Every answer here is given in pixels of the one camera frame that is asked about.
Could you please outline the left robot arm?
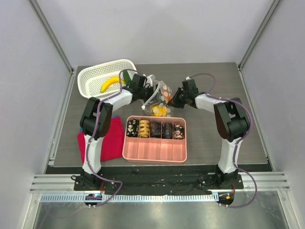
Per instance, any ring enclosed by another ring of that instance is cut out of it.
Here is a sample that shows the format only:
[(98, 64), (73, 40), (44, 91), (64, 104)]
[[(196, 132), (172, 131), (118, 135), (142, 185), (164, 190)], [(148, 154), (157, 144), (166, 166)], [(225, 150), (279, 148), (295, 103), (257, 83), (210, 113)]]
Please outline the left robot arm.
[(153, 74), (144, 76), (136, 72), (127, 86), (120, 86), (118, 92), (98, 99), (91, 97), (81, 117), (80, 126), (85, 139), (85, 156), (81, 177), (90, 190), (97, 190), (102, 183), (98, 176), (101, 169), (101, 152), (104, 137), (107, 135), (113, 111), (137, 100), (148, 100), (153, 94)]

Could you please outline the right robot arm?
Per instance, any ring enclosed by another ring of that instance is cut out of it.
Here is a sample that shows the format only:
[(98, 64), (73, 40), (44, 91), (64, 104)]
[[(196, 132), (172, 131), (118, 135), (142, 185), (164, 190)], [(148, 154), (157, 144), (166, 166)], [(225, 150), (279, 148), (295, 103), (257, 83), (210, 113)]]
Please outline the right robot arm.
[(186, 79), (182, 85), (168, 105), (184, 108), (187, 104), (214, 114), (217, 131), (222, 138), (221, 156), (215, 170), (215, 184), (220, 188), (227, 188), (237, 180), (239, 150), (251, 128), (251, 114), (239, 98), (226, 99), (199, 92), (194, 79)]

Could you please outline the yellow toy banana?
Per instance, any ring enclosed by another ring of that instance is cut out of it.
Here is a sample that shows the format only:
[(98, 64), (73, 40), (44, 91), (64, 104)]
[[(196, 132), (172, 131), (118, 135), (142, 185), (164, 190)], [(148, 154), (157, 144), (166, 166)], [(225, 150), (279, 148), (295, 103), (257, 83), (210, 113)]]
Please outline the yellow toy banana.
[(122, 80), (119, 76), (113, 76), (109, 79), (107, 79), (101, 86), (100, 92), (104, 93), (109, 88), (120, 88), (121, 84), (124, 84), (124, 80)]

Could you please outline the yellow toy fruit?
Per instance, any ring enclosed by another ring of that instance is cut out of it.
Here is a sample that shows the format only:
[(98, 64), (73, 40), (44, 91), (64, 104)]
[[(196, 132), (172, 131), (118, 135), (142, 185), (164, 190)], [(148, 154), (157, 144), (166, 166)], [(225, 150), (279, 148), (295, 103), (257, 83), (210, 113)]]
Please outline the yellow toy fruit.
[(151, 108), (151, 115), (156, 117), (170, 117), (170, 109), (166, 106), (160, 107), (156, 105)]

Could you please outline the orange toy fruit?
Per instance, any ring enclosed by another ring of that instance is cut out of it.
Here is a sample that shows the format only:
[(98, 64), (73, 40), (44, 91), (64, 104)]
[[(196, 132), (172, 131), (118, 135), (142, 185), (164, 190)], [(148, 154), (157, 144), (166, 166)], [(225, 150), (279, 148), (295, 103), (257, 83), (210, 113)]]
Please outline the orange toy fruit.
[(172, 90), (170, 87), (164, 85), (161, 89), (161, 100), (168, 103), (172, 99)]

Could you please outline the green toy cucumber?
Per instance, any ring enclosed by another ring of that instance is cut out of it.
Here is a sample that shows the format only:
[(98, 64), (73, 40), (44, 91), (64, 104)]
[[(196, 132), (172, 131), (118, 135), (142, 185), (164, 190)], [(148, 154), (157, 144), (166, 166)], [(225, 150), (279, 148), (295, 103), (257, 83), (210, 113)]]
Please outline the green toy cucumber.
[(123, 72), (123, 80), (126, 85), (128, 85), (132, 81), (131, 77), (127, 71)]

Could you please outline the clear polka dot zip bag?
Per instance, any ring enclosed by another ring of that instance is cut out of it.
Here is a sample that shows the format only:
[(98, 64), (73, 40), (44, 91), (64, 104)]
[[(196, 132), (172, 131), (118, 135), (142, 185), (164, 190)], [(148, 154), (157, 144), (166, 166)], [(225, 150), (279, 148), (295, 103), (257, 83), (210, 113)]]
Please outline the clear polka dot zip bag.
[(165, 103), (164, 101), (161, 100), (161, 95), (162, 95), (161, 89), (164, 85), (168, 86), (164, 81), (158, 81), (158, 84), (154, 87), (153, 95), (149, 98), (149, 100), (147, 102), (144, 102), (144, 101), (142, 102), (141, 109), (147, 115), (152, 116), (151, 108), (156, 105), (159, 105), (160, 107), (166, 106), (167, 108), (170, 109), (170, 117), (173, 115), (173, 108), (170, 108), (168, 106), (168, 103)]

